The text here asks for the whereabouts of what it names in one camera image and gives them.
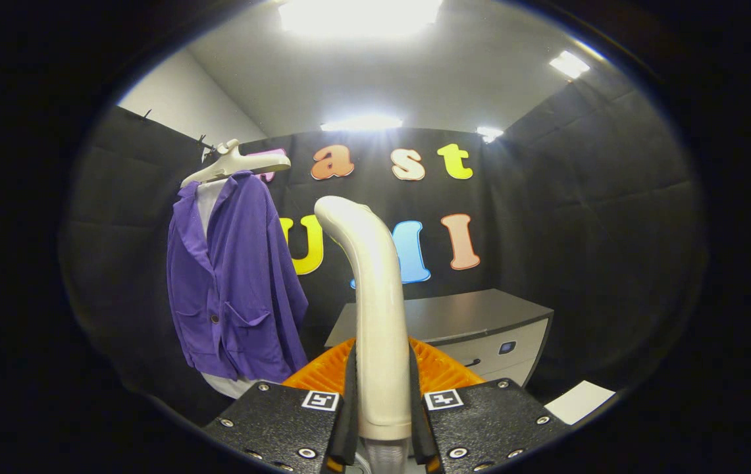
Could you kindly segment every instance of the orange mesh object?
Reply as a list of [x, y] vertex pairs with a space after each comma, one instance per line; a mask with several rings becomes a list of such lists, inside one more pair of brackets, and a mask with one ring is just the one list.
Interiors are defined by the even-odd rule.
[[[411, 347], [417, 355], [419, 385], [421, 392], [457, 389], [484, 380], [445, 354], [443, 351], [410, 338]], [[288, 377], [282, 385], [304, 390], [334, 391], [343, 394], [346, 380], [346, 360], [355, 338], [349, 339], [316, 357], [308, 365]]]
[[355, 338], [320, 354], [308, 365], [296, 371], [282, 382], [285, 387], [304, 390], [335, 391], [343, 395], [343, 382], [346, 380], [346, 360]]
[[412, 337], [410, 340], [413, 351], [417, 353], [419, 386], [422, 393], [484, 383], [482, 378], [438, 348]]

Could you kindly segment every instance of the jacket collar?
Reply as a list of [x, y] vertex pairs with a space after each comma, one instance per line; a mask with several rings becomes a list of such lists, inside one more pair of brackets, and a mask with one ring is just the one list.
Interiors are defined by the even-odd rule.
[[[212, 209], [212, 216], [215, 215], [221, 202], [226, 201], [238, 188], [237, 179], [252, 175], [252, 171], [238, 171], [226, 179], [226, 183], [220, 190], [215, 207]], [[180, 239], [188, 250], [188, 253], [209, 273], [214, 273], [209, 260], [209, 243], [203, 233], [203, 223], [200, 220], [200, 211], [197, 208], [197, 187], [200, 186], [198, 181], [192, 181], [183, 187], [177, 193], [180, 200], [173, 205], [173, 216], [176, 220], [176, 229], [179, 231]]]

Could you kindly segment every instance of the white paper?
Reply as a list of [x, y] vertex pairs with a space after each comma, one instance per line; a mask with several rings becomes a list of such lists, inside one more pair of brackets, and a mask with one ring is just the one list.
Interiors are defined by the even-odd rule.
[[582, 381], [544, 407], [567, 424], [574, 424], [615, 395], [612, 390]]

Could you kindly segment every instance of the black fabric wall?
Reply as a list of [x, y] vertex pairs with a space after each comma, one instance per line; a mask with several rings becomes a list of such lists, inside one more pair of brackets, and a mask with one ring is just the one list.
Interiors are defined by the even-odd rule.
[[[80, 324], [128, 387], [204, 423], [227, 401], [186, 364], [165, 284], [172, 204], [180, 181], [201, 167], [201, 147], [119, 108], [92, 137], [60, 249]], [[469, 179], [448, 174], [438, 150], [450, 144], [468, 153]], [[315, 154], [330, 145], [348, 148], [354, 171], [315, 180]], [[293, 219], [294, 258], [309, 252], [299, 220], [317, 199], [342, 196], [367, 204], [388, 228], [423, 225], [430, 279], [404, 285], [406, 299], [499, 288], [555, 310], [529, 385], [542, 401], [583, 379], [612, 390], [636, 382], [693, 308], [706, 249], [685, 156], [646, 98], [609, 70], [593, 68], [491, 144], [473, 133], [399, 128], [299, 133], [240, 149], [275, 148], [292, 167], [267, 187], [280, 217]], [[423, 179], [393, 174], [396, 148], [419, 153]], [[471, 216], [477, 267], [450, 267], [440, 219], [456, 213]], [[341, 248], [324, 235], [323, 250], [320, 267], [299, 276], [309, 357], [321, 354], [342, 306], [355, 299]]]
[[[341, 144], [349, 149], [354, 171], [345, 176], [315, 180], [311, 168], [315, 154], [323, 147]], [[438, 150], [457, 144], [469, 156], [463, 166], [472, 177], [455, 179], [448, 174]], [[483, 163], [501, 148], [484, 147], [474, 133], [400, 128], [383, 132], [307, 132], [270, 138], [241, 145], [242, 153], [283, 148], [291, 159], [291, 169], [275, 174], [267, 183], [279, 216], [294, 220], [288, 245], [293, 258], [308, 253], [306, 230], [299, 224], [303, 216], [314, 213], [314, 204], [323, 196], [341, 196], [369, 206], [390, 230], [402, 221], [421, 222], [421, 254], [430, 279], [404, 285], [406, 299], [459, 294], [492, 288], [498, 279], [500, 261], [496, 257], [499, 233], [492, 213], [490, 177]], [[421, 156], [425, 176], [421, 180], [399, 180], [391, 171], [390, 154], [396, 148], [413, 149]], [[471, 216], [469, 235], [477, 267], [454, 270], [450, 267], [453, 251], [448, 229], [440, 219], [450, 214]], [[308, 296], [309, 309], [300, 332], [309, 357], [324, 351], [324, 342], [342, 307], [355, 301], [350, 287], [351, 266], [342, 249], [324, 236], [324, 260], [315, 272], [299, 276]]]
[[619, 390], [685, 327], [706, 267], [688, 157], [645, 94], [600, 64], [510, 126], [490, 162], [499, 288], [555, 309], [531, 381], [550, 397], [586, 379]]
[[206, 423], [228, 407], [228, 399], [188, 367], [165, 280], [176, 191], [197, 170], [203, 148], [115, 107], [86, 149], [71, 177], [59, 235], [63, 278], [78, 323], [126, 387]]

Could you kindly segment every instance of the blue letter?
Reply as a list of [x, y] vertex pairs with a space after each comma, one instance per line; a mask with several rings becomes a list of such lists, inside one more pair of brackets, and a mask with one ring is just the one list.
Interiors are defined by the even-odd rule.
[[[396, 245], [396, 253], [399, 254], [399, 268], [403, 284], [424, 282], [430, 278], [430, 270], [425, 268], [423, 251], [419, 245], [421, 229], [423, 229], [423, 223], [415, 220], [399, 222], [393, 228], [393, 243]], [[351, 287], [355, 288], [354, 278], [351, 280]]]

